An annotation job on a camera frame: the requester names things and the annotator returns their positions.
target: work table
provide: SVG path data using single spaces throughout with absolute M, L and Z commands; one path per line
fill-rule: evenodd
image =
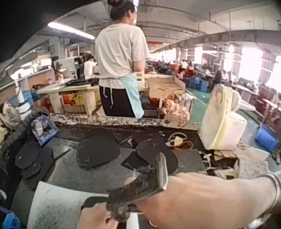
M 169 128 L 162 129 L 164 129 L 164 132 L 167 135 L 176 132 L 176 130 Z M 121 142 L 134 131 L 151 133 L 152 131 L 160 131 L 162 129 L 160 127 L 148 127 L 146 129 L 133 128 L 132 130 L 112 128 L 110 131 L 112 131 L 116 139 Z M 79 142 L 88 137 L 88 129 L 86 131 L 86 128 L 82 128 L 82 125 L 64 125 L 60 126 L 59 130 L 57 138 L 53 138 L 47 146 L 53 149 L 54 156 L 57 156 L 67 149 L 71 150 L 68 154 L 56 161 L 54 171 L 45 181 L 48 184 L 78 191 L 106 194 L 108 189 L 121 187 L 124 185 L 127 178 L 135 176 L 133 171 L 121 166 L 121 163 L 134 151 L 129 145 L 122 145 L 123 147 L 120 148 L 120 155 L 115 160 L 95 169 L 85 170 L 79 168 L 77 165 L 76 152 Z M 196 134 L 196 131 L 186 131 L 185 133 L 193 139 L 195 148 L 203 149 L 203 145 Z M 205 173 L 204 165 L 197 151 L 184 150 L 182 152 L 175 152 L 175 154 L 178 158 L 178 169 L 175 173 L 199 171 Z M 23 181 L 21 181 L 13 198 L 11 209 L 25 225 L 28 221 L 34 193 L 34 191 L 26 188 Z M 145 224 L 145 221 L 146 220 L 142 216 L 139 217 L 140 229 L 146 228 L 142 227 L 142 224 Z

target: black leather piece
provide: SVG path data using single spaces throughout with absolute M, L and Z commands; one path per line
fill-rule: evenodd
M 33 164 L 31 166 L 29 166 L 28 168 L 21 171 L 22 178 L 29 179 L 32 176 L 38 174 L 41 170 L 41 166 L 42 166 L 41 163 L 33 162 Z
M 135 137 L 138 143 L 137 154 L 149 164 L 156 166 L 156 156 L 161 152 L 166 157 L 168 174 L 172 174 L 178 167 L 178 160 L 172 149 L 165 144 L 164 138 L 159 133 L 149 135 L 146 140 L 140 142 L 139 137 Z
M 107 197 L 89 197 L 81 206 L 81 211 L 83 208 L 92 208 L 96 203 L 106 203 Z M 126 222 L 119 223 L 117 229 L 126 229 Z
M 143 158 L 141 158 L 136 151 L 133 151 L 121 165 L 127 169 L 135 170 L 149 165 Z
M 43 180 L 52 168 L 53 150 L 49 147 L 42 149 L 39 156 L 35 160 L 35 163 L 41 163 L 40 172 L 29 179 L 24 179 L 25 185 L 30 189 L 35 189 L 39 181 Z
M 89 197 L 81 206 L 81 211 L 83 208 L 92 208 L 96 203 L 106 203 L 107 197 Z
M 107 136 L 95 136 L 79 144 L 77 162 L 90 169 L 114 160 L 120 153 L 118 144 Z
M 32 165 L 41 149 L 40 144 L 34 141 L 25 144 L 15 157 L 15 165 L 21 169 L 28 168 Z

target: white t-shirt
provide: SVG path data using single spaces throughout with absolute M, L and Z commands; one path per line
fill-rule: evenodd
M 183 62 L 182 62 L 182 68 L 187 69 L 188 66 L 189 66 L 189 64 L 188 64 L 186 61 L 183 61 Z
M 89 79 L 89 78 L 94 78 L 94 76 L 91 76 L 93 74 L 93 67 L 96 66 L 96 63 L 93 61 L 86 61 L 84 63 L 84 76 L 85 79 Z
M 133 73 L 133 62 L 150 58 L 146 38 L 142 30 L 125 23 L 113 24 L 103 29 L 95 42 L 99 64 L 100 81 L 103 87 L 124 89 L 120 80 L 114 78 Z

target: fluorescent light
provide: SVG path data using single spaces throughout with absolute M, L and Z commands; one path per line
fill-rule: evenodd
M 61 23 L 58 23 L 58 22 L 50 22 L 48 24 L 48 26 L 51 27 L 51 28 L 54 28 L 54 29 L 58 29 L 58 30 L 66 31 L 66 32 L 71 32 L 71 33 L 77 34 L 81 37 L 86 37 L 86 38 L 91 39 L 91 40 L 94 39 L 93 35 L 90 35 L 88 33 L 85 33 L 83 31 L 81 31 L 81 30 L 77 30 L 73 27 L 70 27 L 68 25 L 64 25 L 64 24 L 61 24 Z
M 19 60 L 21 60 L 22 58 L 26 57 L 27 55 L 29 55 L 31 52 L 35 52 L 35 49 L 31 50 L 30 52 L 26 53 L 25 55 L 21 56 L 20 58 L 18 58 Z
M 28 62 L 28 63 L 25 63 L 21 66 L 21 68 L 24 68 L 24 67 L 28 67 L 28 66 L 31 66 L 32 65 L 32 62 Z
M 13 66 L 13 64 L 9 65 L 8 67 L 5 68 L 5 70 L 9 70 L 11 67 Z

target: factory floor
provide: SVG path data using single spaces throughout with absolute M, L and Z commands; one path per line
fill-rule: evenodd
M 189 94 L 193 94 L 195 97 L 197 97 L 197 100 L 193 108 L 191 120 L 194 122 L 201 122 L 203 120 L 207 104 L 210 100 L 211 93 L 201 92 L 189 87 L 186 88 L 186 91 Z M 239 109 L 237 113 L 247 120 L 247 126 L 242 135 L 243 140 L 249 146 L 263 149 L 255 142 L 255 137 L 260 124 L 259 118 L 256 117 L 253 112 L 242 111 L 241 109 Z

